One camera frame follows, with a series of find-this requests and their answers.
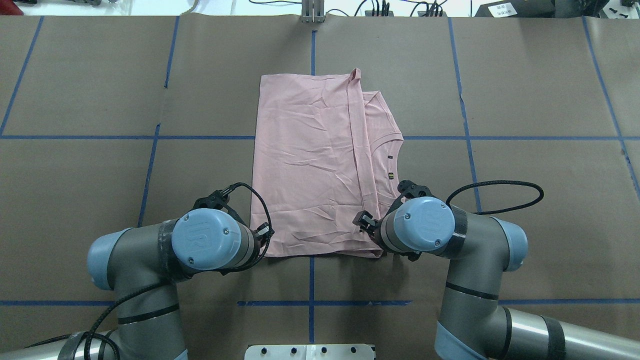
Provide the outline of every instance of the blue tape line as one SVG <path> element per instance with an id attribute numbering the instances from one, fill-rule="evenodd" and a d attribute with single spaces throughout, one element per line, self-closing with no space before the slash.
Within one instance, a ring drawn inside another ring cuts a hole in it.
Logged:
<path id="1" fill-rule="evenodd" d="M 6 140 L 153 140 L 149 135 L 3 135 Z"/>
<path id="2" fill-rule="evenodd" d="M 0 306 L 111 306 L 113 301 L 0 300 Z"/>
<path id="3" fill-rule="evenodd" d="M 407 306 L 412 300 L 314 300 L 316 306 Z M 238 306 L 310 306 L 312 302 L 306 300 L 262 300 L 239 301 Z"/>
<path id="4" fill-rule="evenodd" d="M 313 344 L 316 340 L 314 326 L 314 306 L 316 302 L 316 258 L 311 255 L 309 257 L 309 343 Z"/>
<path id="5" fill-rule="evenodd" d="M 466 136 L 403 136 L 405 140 L 466 140 Z"/>
<path id="6" fill-rule="evenodd" d="M 316 33 L 318 30 L 311 31 L 311 74 L 316 74 Z"/>
<path id="7" fill-rule="evenodd" d="M 470 136 L 471 140 L 569 140 L 569 141 L 606 141 L 618 140 L 615 136 Z"/>
<path id="8" fill-rule="evenodd" d="M 456 69 L 456 81 L 458 84 L 458 95 L 460 98 L 460 110 L 462 111 L 462 117 L 464 119 L 465 126 L 465 138 L 467 140 L 467 152 L 469 155 L 469 167 L 471 168 L 471 180 L 474 183 L 478 182 L 478 178 L 476 176 L 476 163 L 474 161 L 474 152 L 471 148 L 471 135 L 469 133 L 469 123 L 467 121 L 467 107 L 465 106 L 465 101 L 462 99 L 462 80 L 460 79 L 460 68 L 458 67 L 458 53 L 456 52 L 456 39 L 453 35 L 453 22 L 451 18 L 448 17 L 449 21 L 449 36 L 451 37 L 451 51 L 453 53 L 453 66 Z M 476 196 L 476 208 L 478 212 L 482 212 L 482 205 L 480 204 L 480 192 L 478 188 L 474 188 L 474 194 Z"/>
<path id="9" fill-rule="evenodd" d="M 1 135 L 5 140 L 153 140 L 152 135 Z M 254 135 L 159 135 L 159 140 L 255 140 Z M 466 140 L 466 136 L 433 135 L 404 136 L 405 140 Z M 617 136 L 470 136 L 484 141 L 618 141 Z M 626 141 L 638 141 L 640 136 L 622 136 Z"/>
<path id="10" fill-rule="evenodd" d="M 317 30 L 311 31 L 311 75 L 316 74 L 316 33 Z M 309 343 L 316 342 L 315 334 L 315 309 L 314 301 L 316 297 L 316 259 L 313 255 L 309 257 Z"/>
<path id="11" fill-rule="evenodd" d="M 589 305 L 640 304 L 640 299 L 517 299 L 500 300 L 500 305 Z"/>
<path id="12" fill-rule="evenodd" d="M 238 306 L 309 306 L 307 300 L 239 301 Z"/>
<path id="13" fill-rule="evenodd" d="M 156 158 L 156 147 L 158 145 L 158 134 L 160 133 L 160 124 L 156 126 L 154 135 L 154 144 L 151 146 L 151 156 L 149 156 L 149 167 L 147 169 L 147 178 L 145 179 L 145 190 L 142 193 L 142 203 L 140 205 L 140 215 L 138 216 L 138 227 L 142 226 L 142 220 L 145 217 L 147 208 L 147 196 L 149 194 L 149 182 L 151 181 L 151 171 L 154 169 L 154 160 Z"/>
<path id="14" fill-rule="evenodd" d="M 255 140 L 253 135 L 161 135 L 160 140 Z"/>
<path id="15" fill-rule="evenodd" d="M 317 300 L 316 306 L 407 306 L 412 300 Z"/>
<path id="16" fill-rule="evenodd" d="M 20 84 L 22 83 L 22 77 L 24 76 L 24 71 L 27 70 L 27 64 L 29 63 L 29 59 L 31 58 L 31 53 L 33 52 L 33 48 L 36 46 L 36 40 L 38 40 L 38 34 L 40 34 L 40 29 L 42 28 L 43 21 L 44 21 L 44 16 L 41 16 L 40 20 L 38 21 L 38 26 L 36 27 L 36 32 L 33 34 L 33 38 L 31 39 L 31 45 L 29 46 L 29 51 L 27 51 L 27 56 L 24 58 L 24 63 L 22 63 L 22 69 L 20 69 L 18 80 L 15 82 L 15 87 L 13 88 L 11 99 L 9 99 L 9 105 L 6 107 L 6 112 L 4 113 L 2 125 L 0 126 L 0 135 L 4 133 L 6 122 L 9 121 L 9 114 L 11 113 L 11 109 L 13 108 L 13 102 L 15 101 L 16 95 L 18 95 L 18 89 L 20 88 Z"/>
<path id="17" fill-rule="evenodd" d="M 625 161 L 627 162 L 627 168 L 629 169 L 629 174 L 631 175 L 631 180 L 633 181 L 634 188 L 636 190 L 636 196 L 640 200 L 640 186 L 638 185 L 636 172 L 634 171 L 634 167 L 631 164 L 631 159 L 629 159 L 627 145 L 625 144 L 624 138 L 622 137 L 622 132 L 620 131 L 620 125 L 618 124 L 618 118 L 616 118 L 616 113 L 615 111 L 613 111 L 613 105 L 611 105 L 609 92 L 607 91 L 607 87 L 605 86 L 604 79 L 602 78 L 602 74 L 600 73 L 600 66 L 598 65 L 598 59 L 596 59 L 596 54 L 593 51 L 593 44 L 591 43 L 591 35 L 589 34 L 589 26 L 587 25 L 587 18 L 584 16 L 582 17 L 582 25 L 584 26 L 584 34 L 587 38 L 587 44 L 589 45 L 589 52 L 591 53 L 593 66 L 595 67 L 596 74 L 598 75 L 598 81 L 600 82 L 600 87 L 602 87 L 602 93 L 604 94 L 604 98 L 607 101 L 607 107 L 609 108 L 609 113 L 611 114 L 613 127 L 616 128 L 616 134 L 618 134 L 618 139 L 620 140 L 620 146 L 622 147 L 622 151 L 624 152 L 624 155 L 625 155 Z"/>
<path id="18" fill-rule="evenodd" d="M 173 50 L 175 49 L 175 39 L 178 37 L 178 24 L 180 17 L 175 17 L 175 25 L 173 26 L 173 39 L 171 40 L 171 49 L 169 50 L 169 60 L 166 62 L 166 78 L 164 79 L 164 88 L 169 87 L 169 75 L 171 74 L 171 62 L 173 61 Z"/>

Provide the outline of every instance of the black device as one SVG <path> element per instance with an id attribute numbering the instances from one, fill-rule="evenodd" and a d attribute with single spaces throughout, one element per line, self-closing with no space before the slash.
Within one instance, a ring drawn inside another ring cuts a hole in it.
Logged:
<path id="1" fill-rule="evenodd" d="M 493 16 L 490 7 L 503 4 L 510 4 L 516 12 L 516 14 L 507 15 L 508 17 L 555 17 L 556 7 L 551 0 L 507 0 L 482 4 L 474 17 L 496 17 Z"/>

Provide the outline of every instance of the pink t-shirt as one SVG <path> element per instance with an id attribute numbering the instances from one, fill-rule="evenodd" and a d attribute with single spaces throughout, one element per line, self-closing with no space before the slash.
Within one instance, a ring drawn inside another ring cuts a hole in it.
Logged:
<path id="1" fill-rule="evenodd" d="M 267 256 L 338 252 L 377 258 L 382 250 L 351 222 L 387 212 L 397 192 L 403 137 L 380 92 L 350 74 L 264 75 L 253 156 L 253 187 L 275 235 Z M 252 200 L 251 223 L 266 221 Z"/>

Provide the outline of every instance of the metal bracket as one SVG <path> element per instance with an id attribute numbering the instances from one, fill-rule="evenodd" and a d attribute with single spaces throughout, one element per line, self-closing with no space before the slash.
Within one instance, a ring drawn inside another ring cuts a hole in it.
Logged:
<path id="1" fill-rule="evenodd" d="M 324 0 L 302 0 L 302 22 L 324 22 Z"/>
<path id="2" fill-rule="evenodd" d="M 252 345 L 244 360 L 375 360 L 374 345 L 314 344 L 314 345 Z"/>

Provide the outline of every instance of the white label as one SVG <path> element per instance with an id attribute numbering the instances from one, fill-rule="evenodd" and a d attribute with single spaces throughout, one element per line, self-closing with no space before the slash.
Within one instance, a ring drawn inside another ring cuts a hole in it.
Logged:
<path id="1" fill-rule="evenodd" d="M 505 17 L 517 14 L 511 3 L 489 6 L 489 11 L 493 17 Z"/>

